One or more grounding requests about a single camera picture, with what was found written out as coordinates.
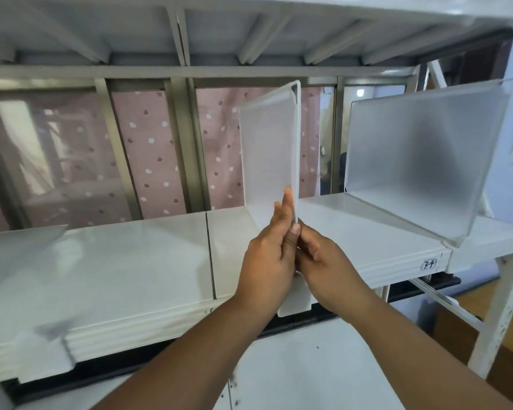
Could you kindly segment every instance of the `shelving unit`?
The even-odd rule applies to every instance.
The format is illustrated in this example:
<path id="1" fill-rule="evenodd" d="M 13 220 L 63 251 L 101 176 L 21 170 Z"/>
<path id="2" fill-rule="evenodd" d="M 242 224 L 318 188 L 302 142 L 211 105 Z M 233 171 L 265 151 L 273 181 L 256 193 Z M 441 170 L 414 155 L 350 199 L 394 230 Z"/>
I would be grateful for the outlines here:
<path id="1" fill-rule="evenodd" d="M 280 87 L 300 80 L 303 87 L 333 87 L 334 192 L 343 183 L 338 173 L 345 86 L 405 85 L 413 92 L 431 75 L 444 87 L 435 59 L 513 37 L 513 0 L 456 3 L 0 0 L 0 92 L 95 91 L 137 220 L 1 235 L 20 239 L 22 250 L 15 262 L 14 256 L 8 264 L 0 261 L 0 381 L 65 371 L 27 367 L 23 357 L 31 351 L 23 348 L 23 336 L 42 326 L 61 329 L 47 353 L 66 351 L 74 365 L 176 338 L 235 291 L 243 254 L 261 225 L 245 207 L 211 210 L 195 86 Z M 140 202 L 110 99 L 116 83 L 131 83 L 133 91 L 150 83 L 168 96 L 189 214 L 139 220 Z M 9 220 L 19 226 L 23 216 L 16 212 L 15 193 L 7 190 L 0 203 L 18 215 Z M 486 196 L 481 201 L 460 244 L 343 193 L 300 199 L 298 215 L 335 240 L 372 288 L 497 259 L 500 284 L 469 363 L 486 377 L 513 311 L 513 225 L 493 218 Z M 47 238 L 48 232 L 57 236 Z M 0 257 L 8 252 L 4 248 Z M 41 250 L 20 265 L 19 258 L 34 248 Z M 312 333 L 323 325 L 329 324 Z M 302 331 L 285 337 L 301 337 Z M 356 339 L 349 331 L 339 336 Z M 46 361 L 46 353 L 40 358 Z M 244 368 L 251 367 L 247 360 Z M 237 393 L 228 394 L 234 402 Z"/>

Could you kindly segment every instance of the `wall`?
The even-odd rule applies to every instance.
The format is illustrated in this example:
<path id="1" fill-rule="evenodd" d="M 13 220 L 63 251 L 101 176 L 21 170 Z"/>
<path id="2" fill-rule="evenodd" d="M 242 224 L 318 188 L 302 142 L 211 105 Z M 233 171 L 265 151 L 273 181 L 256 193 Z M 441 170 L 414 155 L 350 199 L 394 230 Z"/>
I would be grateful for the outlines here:
<path id="1" fill-rule="evenodd" d="M 505 79 L 513 79 L 513 47 L 509 56 Z M 494 216 L 499 220 L 513 223 L 513 165 L 508 164 L 513 147 L 513 94 L 500 131 L 498 145 L 486 181 L 486 192 Z M 462 283 L 442 290 L 445 295 L 454 296 L 470 288 L 494 279 L 498 269 L 494 261 L 478 263 L 465 272 L 458 273 Z M 433 328 L 437 303 L 427 295 L 416 296 L 392 304 L 421 328 Z"/>

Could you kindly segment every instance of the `frosted plastic panel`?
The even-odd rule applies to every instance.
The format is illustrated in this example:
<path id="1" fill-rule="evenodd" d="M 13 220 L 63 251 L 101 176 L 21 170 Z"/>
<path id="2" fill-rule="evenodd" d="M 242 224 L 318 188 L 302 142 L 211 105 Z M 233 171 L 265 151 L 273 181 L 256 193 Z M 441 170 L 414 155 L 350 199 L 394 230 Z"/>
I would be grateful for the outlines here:
<path id="1" fill-rule="evenodd" d="M 353 103 L 346 191 L 459 245 L 477 213 L 509 85 Z"/>
<path id="2" fill-rule="evenodd" d="M 300 82 L 292 82 L 239 110 L 245 206 L 259 229 L 270 223 L 274 201 L 291 186 L 298 205 Z"/>

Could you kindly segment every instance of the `skin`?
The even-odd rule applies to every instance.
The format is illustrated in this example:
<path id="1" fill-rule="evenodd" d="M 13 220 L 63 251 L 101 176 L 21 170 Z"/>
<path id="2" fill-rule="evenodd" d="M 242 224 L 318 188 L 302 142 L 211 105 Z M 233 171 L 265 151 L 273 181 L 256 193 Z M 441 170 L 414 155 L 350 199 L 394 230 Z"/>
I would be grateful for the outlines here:
<path id="1" fill-rule="evenodd" d="M 295 263 L 321 305 L 361 334 L 407 410 L 513 409 L 377 297 L 335 242 L 292 219 L 293 196 L 286 188 L 270 225 L 249 243 L 234 296 L 93 410 L 212 409 L 242 354 L 287 296 Z"/>

